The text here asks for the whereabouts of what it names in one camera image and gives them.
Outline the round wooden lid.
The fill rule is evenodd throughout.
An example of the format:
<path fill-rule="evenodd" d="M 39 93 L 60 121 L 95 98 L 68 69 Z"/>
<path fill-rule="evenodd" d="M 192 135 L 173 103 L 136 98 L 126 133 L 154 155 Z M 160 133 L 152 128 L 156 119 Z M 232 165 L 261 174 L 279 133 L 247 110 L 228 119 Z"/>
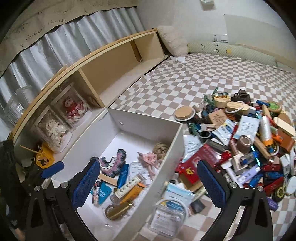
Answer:
<path fill-rule="evenodd" d="M 196 111 L 190 106 L 182 106 L 175 110 L 174 117 L 177 121 L 188 121 L 195 114 L 196 114 Z"/>

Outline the green long bolster pillow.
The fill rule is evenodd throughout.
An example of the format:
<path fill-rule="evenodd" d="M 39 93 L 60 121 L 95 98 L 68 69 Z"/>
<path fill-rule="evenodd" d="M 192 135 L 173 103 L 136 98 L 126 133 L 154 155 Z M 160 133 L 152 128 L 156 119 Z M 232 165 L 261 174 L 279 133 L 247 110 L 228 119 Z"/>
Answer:
<path fill-rule="evenodd" d="M 189 53 L 235 57 L 269 66 L 278 66 L 276 58 L 262 52 L 221 42 L 194 41 L 188 43 Z"/>

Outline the light wooden block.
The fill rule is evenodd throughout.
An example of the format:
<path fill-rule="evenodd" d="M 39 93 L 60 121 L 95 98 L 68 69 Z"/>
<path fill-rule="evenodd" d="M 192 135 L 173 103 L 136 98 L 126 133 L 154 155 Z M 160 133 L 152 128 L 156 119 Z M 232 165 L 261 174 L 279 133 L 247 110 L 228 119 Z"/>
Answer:
<path fill-rule="evenodd" d="M 106 176 L 102 173 L 99 174 L 98 178 L 106 183 L 111 184 L 112 186 L 117 186 L 117 179 L 115 179 L 115 178 L 111 178 L 111 177 Z"/>

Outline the orange tube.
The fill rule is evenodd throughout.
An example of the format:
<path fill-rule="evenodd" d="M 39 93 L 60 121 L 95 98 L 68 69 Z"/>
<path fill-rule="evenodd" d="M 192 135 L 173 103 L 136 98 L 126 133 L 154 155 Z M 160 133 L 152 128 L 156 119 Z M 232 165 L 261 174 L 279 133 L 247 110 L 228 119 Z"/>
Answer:
<path fill-rule="evenodd" d="M 130 192 L 128 192 L 128 194 L 121 200 L 120 203 L 122 204 L 128 201 L 133 202 L 145 188 L 145 184 L 138 183 L 132 188 L 132 190 L 130 190 Z"/>

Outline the wall hanging white pouch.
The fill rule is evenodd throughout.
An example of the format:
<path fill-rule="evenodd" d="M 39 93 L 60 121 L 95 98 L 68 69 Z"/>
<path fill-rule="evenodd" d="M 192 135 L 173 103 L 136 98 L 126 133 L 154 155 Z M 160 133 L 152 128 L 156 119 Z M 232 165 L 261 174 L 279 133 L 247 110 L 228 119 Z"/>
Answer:
<path fill-rule="evenodd" d="M 202 4 L 212 5 L 214 4 L 214 0 L 201 0 Z"/>

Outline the red gift box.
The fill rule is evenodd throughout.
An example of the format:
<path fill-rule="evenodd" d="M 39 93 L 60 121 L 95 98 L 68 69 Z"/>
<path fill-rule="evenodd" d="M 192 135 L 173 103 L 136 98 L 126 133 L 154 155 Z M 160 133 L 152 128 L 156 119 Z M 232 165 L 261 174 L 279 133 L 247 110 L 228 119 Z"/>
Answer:
<path fill-rule="evenodd" d="M 204 144 L 193 156 L 191 156 L 184 163 L 180 163 L 178 166 L 179 174 L 183 175 L 190 184 L 198 182 L 199 176 L 197 173 L 197 164 L 199 161 L 207 161 L 211 167 L 213 167 L 221 156 L 208 144 Z"/>

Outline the white blue mask packet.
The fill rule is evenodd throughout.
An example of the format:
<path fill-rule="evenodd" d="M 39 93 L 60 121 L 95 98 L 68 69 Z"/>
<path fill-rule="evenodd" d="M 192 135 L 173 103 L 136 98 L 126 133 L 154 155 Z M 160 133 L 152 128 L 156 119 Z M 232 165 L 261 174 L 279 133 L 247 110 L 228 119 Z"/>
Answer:
<path fill-rule="evenodd" d="M 163 194 L 165 199 L 176 199 L 178 202 L 184 204 L 185 207 L 189 207 L 195 198 L 195 194 L 190 190 L 184 189 L 173 183 L 168 183 L 166 190 Z"/>

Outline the brown tape roll in bag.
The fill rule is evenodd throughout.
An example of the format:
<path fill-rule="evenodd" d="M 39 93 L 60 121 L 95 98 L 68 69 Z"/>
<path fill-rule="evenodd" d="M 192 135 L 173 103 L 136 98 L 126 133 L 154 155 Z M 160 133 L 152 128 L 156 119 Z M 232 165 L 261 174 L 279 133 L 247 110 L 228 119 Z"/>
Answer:
<path fill-rule="evenodd" d="M 115 204 L 107 206 L 107 208 L 105 209 L 105 216 L 109 220 L 115 220 L 119 218 L 119 206 Z"/>

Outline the blue paper packet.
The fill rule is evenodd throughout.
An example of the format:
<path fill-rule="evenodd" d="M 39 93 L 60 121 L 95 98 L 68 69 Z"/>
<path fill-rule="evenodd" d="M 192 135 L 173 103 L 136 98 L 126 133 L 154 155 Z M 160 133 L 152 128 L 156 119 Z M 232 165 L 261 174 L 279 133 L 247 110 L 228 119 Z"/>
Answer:
<path fill-rule="evenodd" d="M 92 204 L 102 205 L 111 194 L 111 188 L 103 181 L 97 180 L 90 193 L 92 195 Z"/>

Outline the white headboard panel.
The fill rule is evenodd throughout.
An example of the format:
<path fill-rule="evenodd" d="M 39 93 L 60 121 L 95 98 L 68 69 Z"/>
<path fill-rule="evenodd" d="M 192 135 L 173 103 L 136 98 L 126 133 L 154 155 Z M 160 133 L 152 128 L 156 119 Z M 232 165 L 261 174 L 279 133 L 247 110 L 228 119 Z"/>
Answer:
<path fill-rule="evenodd" d="M 261 50 L 295 68 L 295 38 L 289 30 L 243 16 L 225 15 L 224 19 L 229 42 Z"/>

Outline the pink ribbon flower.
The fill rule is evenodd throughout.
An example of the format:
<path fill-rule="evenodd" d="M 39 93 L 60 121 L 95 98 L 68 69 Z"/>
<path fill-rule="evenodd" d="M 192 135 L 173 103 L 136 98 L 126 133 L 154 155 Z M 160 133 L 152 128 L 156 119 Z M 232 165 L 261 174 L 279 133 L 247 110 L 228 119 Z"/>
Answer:
<path fill-rule="evenodd" d="M 158 155 L 151 152 L 146 154 L 138 152 L 138 158 L 147 164 L 148 173 L 153 179 L 163 160 L 158 159 Z"/>

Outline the white bunny doll case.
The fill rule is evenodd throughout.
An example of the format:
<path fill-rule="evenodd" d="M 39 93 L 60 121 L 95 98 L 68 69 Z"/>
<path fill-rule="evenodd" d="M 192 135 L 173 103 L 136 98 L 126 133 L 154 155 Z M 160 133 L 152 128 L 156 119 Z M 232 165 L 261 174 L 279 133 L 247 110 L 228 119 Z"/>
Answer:
<path fill-rule="evenodd" d="M 32 118 L 32 132 L 45 141 L 54 153 L 61 153 L 72 138 L 69 126 L 49 105 L 38 108 Z"/>

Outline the white paper sachet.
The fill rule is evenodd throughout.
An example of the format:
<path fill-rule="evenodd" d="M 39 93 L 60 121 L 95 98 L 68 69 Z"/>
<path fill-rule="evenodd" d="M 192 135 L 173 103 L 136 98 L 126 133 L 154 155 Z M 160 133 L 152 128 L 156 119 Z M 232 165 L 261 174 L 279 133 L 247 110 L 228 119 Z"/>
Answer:
<path fill-rule="evenodd" d="M 247 136 L 253 143 L 258 131 L 259 123 L 260 121 L 257 118 L 252 118 L 245 115 L 241 116 L 238 129 L 234 133 L 233 138 L 239 140 L 241 136 Z"/>

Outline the cream fluffy pillow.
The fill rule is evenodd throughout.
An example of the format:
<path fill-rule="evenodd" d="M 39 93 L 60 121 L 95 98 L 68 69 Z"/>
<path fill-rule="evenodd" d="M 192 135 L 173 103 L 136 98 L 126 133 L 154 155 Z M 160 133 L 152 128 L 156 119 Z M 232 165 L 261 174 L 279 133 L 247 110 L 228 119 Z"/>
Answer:
<path fill-rule="evenodd" d="M 157 30 L 163 44 L 174 57 L 185 57 L 188 54 L 188 42 L 177 28 L 160 25 Z"/>

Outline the white printed tube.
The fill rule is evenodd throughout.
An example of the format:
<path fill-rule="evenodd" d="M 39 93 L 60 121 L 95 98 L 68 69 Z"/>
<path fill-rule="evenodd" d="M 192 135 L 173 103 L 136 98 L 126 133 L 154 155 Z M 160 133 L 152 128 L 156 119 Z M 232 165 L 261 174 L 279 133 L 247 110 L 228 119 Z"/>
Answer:
<path fill-rule="evenodd" d="M 123 185 L 121 188 L 119 188 L 116 192 L 115 192 L 115 196 L 118 199 L 121 199 L 122 197 L 124 197 L 128 192 L 130 192 L 130 190 L 133 189 L 133 187 L 135 185 L 137 185 L 139 182 L 141 182 L 143 180 L 143 177 L 141 174 L 137 174 L 136 176 L 134 176 L 130 181 L 128 181 L 125 185 Z"/>

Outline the red dress bear doll case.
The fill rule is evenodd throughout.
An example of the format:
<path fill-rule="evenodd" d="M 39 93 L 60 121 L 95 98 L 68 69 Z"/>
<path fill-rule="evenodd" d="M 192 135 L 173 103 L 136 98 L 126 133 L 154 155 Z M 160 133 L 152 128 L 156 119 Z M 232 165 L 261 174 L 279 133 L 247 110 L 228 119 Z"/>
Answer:
<path fill-rule="evenodd" d="M 87 101 L 74 88 L 74 83 L 65 87 L 52 101 L 51 106 L 62 116 L 72 129 L 77 129 L 92 116 Z"/>

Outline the clear plastic flat box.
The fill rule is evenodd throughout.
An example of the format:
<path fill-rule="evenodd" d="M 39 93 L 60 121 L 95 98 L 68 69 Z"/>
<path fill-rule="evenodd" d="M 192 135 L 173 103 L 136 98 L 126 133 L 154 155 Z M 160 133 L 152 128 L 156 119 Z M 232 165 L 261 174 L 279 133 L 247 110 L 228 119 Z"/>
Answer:
<path fill-rule="evenodd" d="M 145 181 L 144 181 L 145 185 L 151 184 L 151 177 L 146 164 L 143 164 L 141 162 L 130 163 L 129 170 L 128 170 L 128 174 L 129 174 L 128 180 L 130 181 L 138 173 L 140 173 L 145 178 Z"/>

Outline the wooden engraved square coaster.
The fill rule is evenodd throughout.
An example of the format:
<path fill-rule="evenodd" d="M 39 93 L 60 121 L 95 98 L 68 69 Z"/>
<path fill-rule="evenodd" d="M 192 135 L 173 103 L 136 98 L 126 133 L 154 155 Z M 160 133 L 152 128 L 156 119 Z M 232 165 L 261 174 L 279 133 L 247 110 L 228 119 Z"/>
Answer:
<path fill-rule="evenodd" d="M 225 114 L 223 109 L 219 109 L 208 114 L 208 119 L 213 125 L 215 125 L 215 129 L 217 129 L 225 123 L 225 121 L 227 120 L 227 115 Z"/>

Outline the blue tube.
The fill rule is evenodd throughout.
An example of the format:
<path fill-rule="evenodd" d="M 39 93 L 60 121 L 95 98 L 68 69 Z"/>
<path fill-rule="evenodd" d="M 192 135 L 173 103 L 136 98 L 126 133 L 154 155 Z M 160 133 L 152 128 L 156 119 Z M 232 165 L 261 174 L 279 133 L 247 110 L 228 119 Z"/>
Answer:
<path fill-rule="evenodd" d="M 121 188 L 123 185 L 125 185 L 128 176 L 128 169 L 129 164 L 124 164 L 121 167 L 119 178 L 117 180 L 117 188 Z"/>

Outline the wooden bedside shelf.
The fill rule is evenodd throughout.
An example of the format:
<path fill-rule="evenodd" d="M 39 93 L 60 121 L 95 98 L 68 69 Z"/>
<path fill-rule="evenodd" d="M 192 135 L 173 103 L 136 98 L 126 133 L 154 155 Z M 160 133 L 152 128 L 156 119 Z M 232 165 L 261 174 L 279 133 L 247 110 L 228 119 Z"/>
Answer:
<path fill-rule="evenodd" d="M 114 41 L 91 52 L 73 65 L 62 67 L 29 103 L 10 135 L 17 161 L 30 161 L 35 156 L 32 149 L 41 141 L 31 130 L 32 115 L 38 108 L 49 105 L 67 124 L 51 106 L 51 101 L 69 84 L 74 83 L 74 88 L 87 101 L 92 109 L 92 116 L 77 129 L 72 129 L 67 124 L 72 131 L 72 138 L 61 153 L 56 153 L 57 161 L 65 157 L 105 107 L 111 106 L 145 73 L 165 59 L 158 31 L 151 29 Z"/>

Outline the checkered bed sheet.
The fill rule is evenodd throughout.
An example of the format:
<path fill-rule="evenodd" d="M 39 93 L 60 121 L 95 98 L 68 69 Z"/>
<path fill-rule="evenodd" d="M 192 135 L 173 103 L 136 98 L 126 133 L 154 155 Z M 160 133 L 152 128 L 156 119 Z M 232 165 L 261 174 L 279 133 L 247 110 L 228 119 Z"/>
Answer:
<path fill-rule="evenodd" d="M 273 68 L 250 61 L 209 54 L 189 54 L 181 63 L 172 57 L 140 78 L 112 105 L 112 108 L 145 113 L 174 120 L 181 106 L 203 108 L 203 97 L 220 92 L 245 90 L 253 101 L 279 102 L 290 120 L 295 120 L 295 70 Z M 203 211 L 193 214 L 173 240 L 200 240 L 220 212 L 211 199 L 201 197 Z M 295 197 L 285 196 L 271 212 L 273 240 L 280 240 L 295 217 Z M 170 240 L 150 231 L 147 223 L 134 240 Z"/>

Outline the yellow black cardboard box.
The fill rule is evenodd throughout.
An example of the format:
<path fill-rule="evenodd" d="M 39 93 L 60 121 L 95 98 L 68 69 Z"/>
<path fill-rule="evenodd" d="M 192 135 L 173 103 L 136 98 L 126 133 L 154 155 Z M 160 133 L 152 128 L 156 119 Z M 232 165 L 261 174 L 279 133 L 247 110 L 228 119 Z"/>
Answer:
<path fill-rule="evenodd" d="M 42 142 L 39 147 L 39 151 L 35 156 L 35 164 L 42 169 L 49 168 L 55 162 L 54 153 L 49 148 L 46 142 Z"/>

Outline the white storage box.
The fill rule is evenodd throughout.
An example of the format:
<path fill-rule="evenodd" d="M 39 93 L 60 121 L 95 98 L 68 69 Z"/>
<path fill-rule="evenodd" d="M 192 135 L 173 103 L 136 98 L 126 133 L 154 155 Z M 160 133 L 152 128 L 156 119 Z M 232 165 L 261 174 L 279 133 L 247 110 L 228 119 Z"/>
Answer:
<path fill-rule="evenodd" d="M 182 126 L 172 120 L 106 108 L 68 150 L 52 177 L 67 184 L 87 164 L 72 194 L 78 216 L 94 240 L 132 240 L 142 228 L 183 156 Z"/>

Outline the crocheted purple pink piece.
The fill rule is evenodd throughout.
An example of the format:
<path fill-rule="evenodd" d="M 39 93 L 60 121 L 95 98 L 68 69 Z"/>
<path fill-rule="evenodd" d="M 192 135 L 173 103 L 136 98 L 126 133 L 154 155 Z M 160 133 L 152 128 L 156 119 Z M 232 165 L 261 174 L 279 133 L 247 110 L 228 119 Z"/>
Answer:
<path fill-rule="evenodd" d="M 116 156 L 112 157 L 108 162 L 106 157 L 91 157 L 91 161 L 98 161 L 100 164 L 101 173 L 114 178 L 120 173 L 121 167 L 125 164 L 126 151 L 124 149 L 118 149 Z"/>

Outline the black small handbag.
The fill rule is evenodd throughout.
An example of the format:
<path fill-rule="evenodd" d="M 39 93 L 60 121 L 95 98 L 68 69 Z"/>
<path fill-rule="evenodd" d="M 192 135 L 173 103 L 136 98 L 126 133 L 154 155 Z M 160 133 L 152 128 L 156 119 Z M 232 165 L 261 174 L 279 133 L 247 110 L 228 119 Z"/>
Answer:
<path fill-rule="evenodd" d="M 244 103 L 249 104 L 251 102 L 251 98 L 245 90 L 240 89 L 231 97 L 231 101 L 243 101 Z"/>

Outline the clear plastic jar with label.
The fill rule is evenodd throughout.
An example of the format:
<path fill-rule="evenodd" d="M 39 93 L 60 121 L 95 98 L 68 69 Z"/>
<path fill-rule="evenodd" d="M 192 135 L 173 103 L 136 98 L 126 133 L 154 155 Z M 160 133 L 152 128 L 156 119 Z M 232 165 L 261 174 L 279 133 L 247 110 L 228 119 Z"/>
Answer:
<path fill-rule="evenodd" d="M 173 239 L 188 215 L 188 208 L 182 202 L 177 199 L 163 199 L 155 205 L 148 228 L 158 235 Z"/>

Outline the grey window curtain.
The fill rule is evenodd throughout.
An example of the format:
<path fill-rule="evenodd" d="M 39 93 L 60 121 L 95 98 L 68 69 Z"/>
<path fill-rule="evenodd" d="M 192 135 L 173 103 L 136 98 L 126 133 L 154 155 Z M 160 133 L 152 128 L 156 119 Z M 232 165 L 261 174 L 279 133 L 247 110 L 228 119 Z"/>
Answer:
<path fill-rule="evenodd" d="M 63 66 L 141 31 L 144 27 L 135 7 L 98 11 L 54 28 L 20 52 L 1 76 L 1 138 L 13 128 L 4 108 L 14 91 L 30 85 L 40 92 Z"/>

